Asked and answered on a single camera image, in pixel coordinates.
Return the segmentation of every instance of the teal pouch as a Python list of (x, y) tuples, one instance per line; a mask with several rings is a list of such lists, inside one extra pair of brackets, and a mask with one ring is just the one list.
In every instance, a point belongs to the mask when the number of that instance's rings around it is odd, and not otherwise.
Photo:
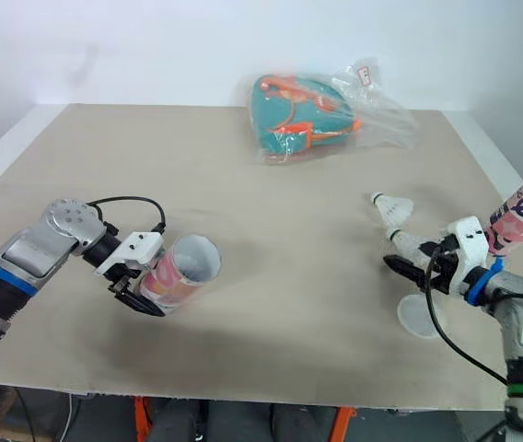
[(278, 159), (341, 143), (360, 129), (337, 90), (298, 76), (259, 78), (251, 93), (250, 115), (263, 152)]

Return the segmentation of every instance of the white wall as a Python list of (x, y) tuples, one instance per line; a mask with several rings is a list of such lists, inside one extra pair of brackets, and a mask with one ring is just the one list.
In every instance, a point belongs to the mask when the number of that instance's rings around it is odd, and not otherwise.
[(365, 55), (407, 107), (473, 109), (523, 170), (523, 112), (504, 115), (523, 110), (523, 0), (0, 1), (0, 76), (38, 102), (238, 104), (244, 76)]

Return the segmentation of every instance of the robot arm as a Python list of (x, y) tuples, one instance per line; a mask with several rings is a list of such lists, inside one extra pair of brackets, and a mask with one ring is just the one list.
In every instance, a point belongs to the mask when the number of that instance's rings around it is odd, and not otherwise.
[(399, 252), (384, 257), (390, 269), (424, 290), (425, 267), (434, 250), (441, 251), (431, 286), (482, 307), (501, 325), (507, 365), (506, 440), (523, 440), (523, 298), (518, 297), (523, 294), (523, 277), (501, 271), (501, 266), (484, 268), (488, 244), (474, 216), (450, 224), (440, 241), (400, 230), (388, 232), (388, 237)]
[(155, 261), (163, 248), (162, 223), (153, 232), (134, 232), (120, 242), (118, 229), (98, 209), (74, 199), (55, 200), (41, 219), (0, 247), (0, 340), (11, 318), (67, 261), (81, 256), (94, 273), (111, 282), (115, 297), (141, 313), (164, 316), (149, 299), (129, 290), (130, 281)]

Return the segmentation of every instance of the orange table leg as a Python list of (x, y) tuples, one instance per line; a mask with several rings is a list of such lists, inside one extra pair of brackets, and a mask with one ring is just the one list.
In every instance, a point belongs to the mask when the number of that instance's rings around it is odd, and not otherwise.
[(350, 424), (350, 419), (356, 417), (357, 412), (352, 407), (340, 407), (337, 409), (335, 419), (333, 420), (333, 428), (329, 442), (344, 442), (347, 434), (347, 427)]
[(151, 431), (151, 419), (147, 414), (149, 399), (137, 396), (134, 398), (134, 424), (136, 425), (136, 439), (145, 442)]

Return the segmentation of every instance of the white label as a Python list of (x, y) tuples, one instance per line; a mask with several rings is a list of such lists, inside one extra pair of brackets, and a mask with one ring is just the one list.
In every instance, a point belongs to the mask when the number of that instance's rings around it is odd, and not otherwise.
[(362, 86), (370, 86), (372, 84), (372, 78), (370, 77), (370, 68), (368, 66), (362, 66), (357, 70), (357, 75), (360, 77)]

